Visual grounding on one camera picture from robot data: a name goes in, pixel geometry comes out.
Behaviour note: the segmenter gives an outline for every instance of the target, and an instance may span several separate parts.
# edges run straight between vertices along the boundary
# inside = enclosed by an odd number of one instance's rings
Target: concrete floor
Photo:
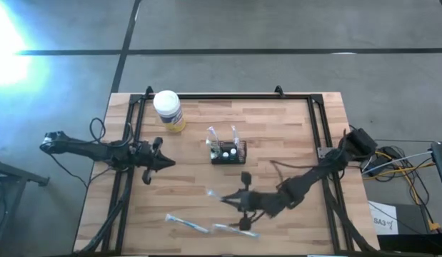
[[[0,21],[3,54],[16,48],[121,49],[134,0],[0,3],[0,17],[8,20]],[[131,49],[417,47],[442,47],[436,0],[143,0],[131,42]],[[89,121],[105,114],[118,60],[8,56],[0,62],[0,159],[51,177],[47,187],[27,187],[13,236],[3,245],[7,256],[71,252],[85,190],[38,145],[47,131],[90,138]],[[148,85],[155,91],[271,91],[278,84],[285,91],[342,92],[350,123],[374,138],[442,140],[442,54],[129,56],[119,91],[141,92]],[[429,148],[379,143],[407,154]],[[58,158],[87,180],[92,161]],[[438,173],[427,168],[421,175],[431,193],[428,207],[442,224]],[[365,186],[372,201],[412,204],[404,180]]]

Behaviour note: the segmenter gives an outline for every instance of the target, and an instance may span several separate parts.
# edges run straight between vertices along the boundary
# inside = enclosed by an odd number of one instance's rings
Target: wooden table
[[[130,94],[112,94],[106,113],[105,141],[122,137],[129,97]],[[340,93],[323,93],[323,97],[336,145],[343,130],[349,130],[348,119]],[[312,186],[305,200],[295,209],[286,209],[273,219],[264,216],[255,223],[253,231],[261,234],[260,239],[228,232],[205,235],[179,223],[165,222],[167,213],[207,228],[213,223],[238,222],[241,214],[207,196],[207,188],[221,195],[233,193],[243,187],[240,173],[249,171],[253,176],[253,189],[276,191],[278,175],[269,160],[294,165],[317,164],[305,101],[181,100],[181,105],[186,128],[181,133],[170,133],[157,116],[152,101],[146,102],[141,139],[152,141],[161,136],[164,139],[163,154],[175,160],[176,165],[159,171],[150,186],[141,180],[143,169],[136,169],[123,254],[333,253],[320,182]],[[246,165],[213,166],[205,145],[206,129],[214,126],[221,140],[231,140],[231,125],[235,125],[240,138],[247,141]],[[105,168],[104,164],[96,163],[92,176]],[[281,170],[284,176],[306,172],[305,169],[284,167]],[[111,172],[98,177],[89,186],[74,250],[83,248],[105,221],[113,180]],[[358,169],[348,168],[341,184],[349,218],[363,237],[378,248]],[[343,241],[340,223],[337,224]]]

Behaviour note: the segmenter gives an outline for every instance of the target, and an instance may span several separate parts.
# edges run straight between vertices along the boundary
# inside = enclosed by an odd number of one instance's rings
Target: white jar
[[[154,108],[165,127],[171,132],[180,132],[186,126],[178,95],[170,90],[158,92],[154,96]]]

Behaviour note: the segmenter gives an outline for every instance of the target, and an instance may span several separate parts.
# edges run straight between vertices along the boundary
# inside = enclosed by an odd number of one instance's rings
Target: black holder
[[[211,159],[211,164],[245,164],[248,149],[246,148],[246,141],[240,141],[240,147],[237,148],[233,141],[219,141],[219,147],[221,153],[228,153],[228,157],[218,156]],[[236,154],[233,156],[230,154],[230,150],[235,149]]]

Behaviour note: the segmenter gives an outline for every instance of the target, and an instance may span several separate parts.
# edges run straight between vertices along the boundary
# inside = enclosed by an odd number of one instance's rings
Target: butcher block tabletop
[[[343,130],[349,130],[343,100],[338,92],[321,94],[333,144],[337,145]],[[129,97],[130,94],[111,95],[105,119],[105,141],[122,138]],[[308,104],[305,100],[181,99],[181,106],[187,122],[186,128],[182,132],[172,133],[165,129],[152,100],[146,102],[141,140],[152,142],[155,137],[162,137],[164,143],[161,151],[163,155],[175,160],[176,165],[156,173],[151,185],[145,185],[141,180],[144,169],[135,169],[122,254],[333,253],[321,182],[314,184],[304,201],[293,210],[285,209],[272,219],[264,216],[253,224],[252,231],[259,233],[260,238],[226,231],[216,231],[207,235],[180,223],[165,221],[166,214],[169,213],[206,228],[211,228],[214,223],[236,223],[242,217],[242,213],[207,196],[207,189],[212,189],[220,195],[234,193],[243,188],[241,172],[248,171],[252,175],[253,190],[275,192],[279,177],[270,160],[300,166],[317,164]],[[319,134],[323,135],[321,119],[317,106],[315,107]],[[138,110],[135,110],[134,122],[137,113]],[[213,126],[220,140],[231,141],[231,125],[236,127],[240,139],[247,142],[246,164],[211,165],[209,148],[205,144],[208,136],[206,129]],[[95,163],[92,176],[105,168],[106,164]],[[307,170],[281,167],[284,177],[297,176]],[[105,221],[113,182],[114,171],[109,171],[89,185],[74,245],[75,251],[83,248]],[[373,247],[378,248],[365,188],[358,169],[347,168],[341,185],[349,218],[361,235]],[[112,229],[112,247],[116,242],[118,224],[119,218]],[[343,232],[338,218],[337,226],[343,249]]]

